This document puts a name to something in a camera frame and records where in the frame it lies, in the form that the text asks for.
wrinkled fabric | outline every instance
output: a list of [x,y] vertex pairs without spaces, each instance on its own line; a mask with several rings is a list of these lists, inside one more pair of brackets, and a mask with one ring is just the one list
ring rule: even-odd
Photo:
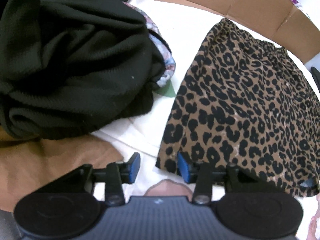
[[156,166],[177,153],[251,171],[289,194],[319,193],[320,103],[284,48],[224,18],[204,39],[169,116]]
[[149,30],[149,38],[160,51],[164,59],[165,71],[162,77],[157,81],[157,85],[162,88],[166,86],[167,82],[172,78],[176,69],[176,63],[172,57],[171,50],[168,44],[162,38],[161,33],[156,24],[153,22],[153,20],[151,20],[150,17],[143,10],[128,3],[125,4],[144,16],[144,18],[146,19],[146,26]]
[[165,70],[145,18],[121,0],[9,0],[0,123],[15,138],[87,134],[148,113]]

metal screw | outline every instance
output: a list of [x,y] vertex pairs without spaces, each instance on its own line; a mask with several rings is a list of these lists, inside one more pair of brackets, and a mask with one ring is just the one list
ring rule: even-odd
[[206,205],[210,202],[210,198],[206,195],[198,195],[195,197],[195,202],[199,205]]
[[119,205],[122,202],[122,198],[118,195],[112,195],[108,197],[108,202],[111,205]]

brown cardboard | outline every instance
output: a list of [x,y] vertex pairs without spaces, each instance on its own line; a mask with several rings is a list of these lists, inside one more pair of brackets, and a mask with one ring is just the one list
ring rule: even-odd
[[320,53],[320,31],[290,0],[161,0],[217,12],[291,51],[303,63]]
[[233,0],[225,14],[271,38],[292,10],[290,0]]

white sheet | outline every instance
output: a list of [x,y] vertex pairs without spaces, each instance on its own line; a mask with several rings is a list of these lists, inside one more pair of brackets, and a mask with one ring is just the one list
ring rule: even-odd
[[[142,9],[156,23],[163,38],[169,44],[176,61],[172,85],[177,92],[206,34],[223,17],[196,8],[154,0],[130,0],[129,3]],[[248,31],[256,39],[272,42],[240,24],[237,26]],[[320,99],[320,93],[311,73],[297,57],[290,52],[288,54],[303,72]],[[124,185],[127,200],[131,195],[144,195],[147,189],[163,179],[183,183],[181,177],[155,168],[156,157],[174,98],[157,94],[154,96],[154,105],[150,113],[114,121],[93,133],[95,136],[112,143],[124,156],[125,161],[134,152],[141,153],[141,168],[136,183]],[[194,185],[188,185],[188,187],[194,189]],[[103,192],[103,185],[98,185],[95,196],[102,199]],[[223,195],[224,189],[222,187],[213,187],[212,200],[219,200]],[[304,207],[305,214],[297,237],[305,240],[310,219],[316,212],[317,201],[316,197],[299,199],[299,201]]]

leopard print fabric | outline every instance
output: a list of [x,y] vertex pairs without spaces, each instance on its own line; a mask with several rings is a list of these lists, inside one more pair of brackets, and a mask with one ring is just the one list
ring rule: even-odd
[[235,163],[291,195],[316,195],[319,109],[284,48],[222,19],[184,77],[156,166],[176,173],[182,151],[213,167]]

